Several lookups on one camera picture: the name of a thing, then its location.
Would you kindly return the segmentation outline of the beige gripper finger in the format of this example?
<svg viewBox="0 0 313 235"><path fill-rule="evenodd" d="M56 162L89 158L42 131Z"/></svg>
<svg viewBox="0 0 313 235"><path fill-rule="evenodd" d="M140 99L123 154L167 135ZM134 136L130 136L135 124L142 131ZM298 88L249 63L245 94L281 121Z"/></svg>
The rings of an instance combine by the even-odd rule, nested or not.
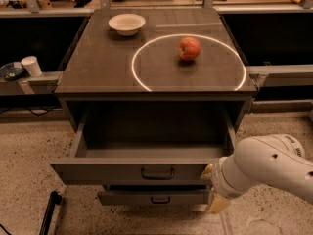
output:
<svg viewBox="0 0 313 235"><path fill-rule="evenodd" d="M218 194L214 189L211 189L208 195L208 204L206 210L209 213L220 213L231 204L231 200Z"/></svg>

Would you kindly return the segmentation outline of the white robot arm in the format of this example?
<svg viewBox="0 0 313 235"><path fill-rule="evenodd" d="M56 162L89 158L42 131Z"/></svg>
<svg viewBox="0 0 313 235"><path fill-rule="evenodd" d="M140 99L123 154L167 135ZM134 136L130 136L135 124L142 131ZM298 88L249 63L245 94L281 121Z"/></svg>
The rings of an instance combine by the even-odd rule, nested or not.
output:
<svg viewBox="0 0 313 235"><path fill-rule="evenodd" d="M300 142L287 134L248 137L232 155L209 164L201 179L212 183L208 211L219 213L250 188L266 184L313 203L313 163Z"/></svg>

